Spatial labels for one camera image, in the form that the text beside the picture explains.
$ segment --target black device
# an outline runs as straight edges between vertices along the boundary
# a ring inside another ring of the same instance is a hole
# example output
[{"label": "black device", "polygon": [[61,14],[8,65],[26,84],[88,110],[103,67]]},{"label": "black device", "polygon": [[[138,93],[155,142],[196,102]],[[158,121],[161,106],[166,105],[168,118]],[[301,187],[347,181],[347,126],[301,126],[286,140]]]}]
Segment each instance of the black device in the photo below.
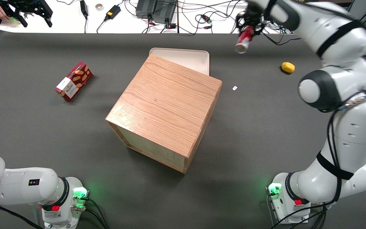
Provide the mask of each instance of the black device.
[{"label": "black device", "polygon": [[87,4],[85,3],[84,0],[80,1],[80,9],[81,9],[81,13],[83,14],[84,18],[87,19],[88,9],[87,9]]},{"label": "black device", "polygon": [[105,15],[104,21],[108,21],[109,19],[114,19],[114,17],[121,11],[121,8],[117,5],[112,6],[110,10]]},{"label": "black device", "polygon": [[152,19],[152,14],[155,11],[157,1],[155,0],[138,0],[138,5],[136,6],[136,16],[143,17],[146,19]]},{"label": "black device", "polygon": [[[9,7],[9,5],[15,8],[15,12]],[[0,6],[8,17],[14,17],[16,20],[21,22],[24,27],[27,27],[28,23],[19,14],[19,12],[39,15],[45,19],[45,22],[49,27],[52,27],[51,18],[53,11],[45,0],[0,0]]]},{"label": "black device", "polygon": [[169,24],[172,22],[174,10],[178,4],[177,0],[161,0],[157,1],[152,18],[157,23]]}]

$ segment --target gray table surface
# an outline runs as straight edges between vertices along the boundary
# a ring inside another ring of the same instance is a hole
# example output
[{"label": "gray table surface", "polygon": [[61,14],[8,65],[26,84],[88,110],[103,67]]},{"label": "gray table surface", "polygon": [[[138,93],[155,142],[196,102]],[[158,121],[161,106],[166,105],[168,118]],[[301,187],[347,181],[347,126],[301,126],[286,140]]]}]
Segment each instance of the gray table surface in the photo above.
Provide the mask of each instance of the gray table surface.
[{"label": "gray table surface", "polygon": [[[297,93],[300,78],[321,65],[300,40],[275,46],[260,36],[238,55],[236,39],[0,32],[0,156],[7,168],[79,178],[113,229],[269,229],[265,186],[307,168],[325,141],[329,115]],[[206,50],[210,75],[223,81],[186,175],[127,149],[104,121],[153,47]],[[54,88],[78,61],[95,76],[66,103]],[[293,74],[280,72],[284,61]],[[33,219],[29,205],[9,209]],[[7,228],[30,227],[0,212]],[[79,229],[87,228],[100,225],[85,213]],[[366,228],[366,191],[341,199],[324,228]]]}]

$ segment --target power adapter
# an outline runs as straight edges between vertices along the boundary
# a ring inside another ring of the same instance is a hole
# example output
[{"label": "power adapter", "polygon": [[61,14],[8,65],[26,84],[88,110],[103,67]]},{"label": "power adapter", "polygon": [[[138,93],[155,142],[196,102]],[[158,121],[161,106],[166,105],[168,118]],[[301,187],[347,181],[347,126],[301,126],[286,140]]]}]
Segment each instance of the power adapter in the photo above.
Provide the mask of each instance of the power adapter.
[{"label": "power adapter", "polygon": [[81,9],[81,13],[83,14],[84,18],[87,19],[88,9],[87,9],[87,4],[85,3],[84,0],[80,1],[80,9]]},{"label": "power adapter", "polygon": [[117,5],[112,6],[110,10],[105,15],[104,21],[108,21],[109,19],[114,19],[114,17],[121,11],[121,8]]}]

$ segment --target wood grain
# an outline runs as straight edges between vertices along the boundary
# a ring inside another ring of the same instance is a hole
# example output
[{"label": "wood grain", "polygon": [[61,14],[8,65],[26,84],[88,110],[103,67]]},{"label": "wood grain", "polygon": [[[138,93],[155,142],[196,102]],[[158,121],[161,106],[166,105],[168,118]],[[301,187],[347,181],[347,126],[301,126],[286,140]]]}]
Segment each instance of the wood grain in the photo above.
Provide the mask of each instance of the wood grain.
[{"label": "wood grain", "polygon": [[221,86],[218,79],[150,55],[106,121],[122,141],[160,160],[180,168],[183,156],[187,171]]}]

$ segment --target black power supply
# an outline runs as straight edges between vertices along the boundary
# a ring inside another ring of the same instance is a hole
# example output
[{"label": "black power supply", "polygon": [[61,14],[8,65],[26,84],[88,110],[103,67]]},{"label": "black power supply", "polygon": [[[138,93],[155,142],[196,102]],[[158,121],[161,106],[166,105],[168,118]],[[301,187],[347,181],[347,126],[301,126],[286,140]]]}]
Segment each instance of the black power supply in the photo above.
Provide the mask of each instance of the black power supply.
[{"label": "black power supply", "polygon": [[87,19],[88,9],[87,9],[87,4],[85,3],[84,0],[80,1],[80,9],[81,9],[81,13],[83,14],[84,18]]},{"label": "black power supply", "polygon": [[165,24],[172,22],[177,4],[177,0],[157,1],[155,11],[153,12],[153,20],[157,23]]},{"label": "black power supply", "polygon": [[136,16],[151,19],[152,14],[155,11],[157,1],[154,0],[138,0],[136,6]]},{"label": "black power supply", "polygon": [[117,5],[112,6],[110,10],[105,15],[104,21],[108,21],[109,19],[114,19],[114,17],[121,11],[121,8]]}]

